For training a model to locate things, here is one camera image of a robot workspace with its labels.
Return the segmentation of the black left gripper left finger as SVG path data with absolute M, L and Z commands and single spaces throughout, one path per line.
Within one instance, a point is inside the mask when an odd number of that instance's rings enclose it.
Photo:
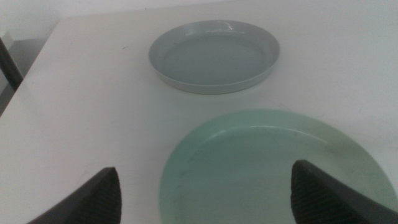
M 120 223 L 122 196 L 114 167 L 106 167 L 31 223 Z

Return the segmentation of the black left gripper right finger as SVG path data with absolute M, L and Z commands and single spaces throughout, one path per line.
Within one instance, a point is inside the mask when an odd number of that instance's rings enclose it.
M 292 166 L 290 206 L 296 223 L 397 224 L 397 212 L 306 160 Z

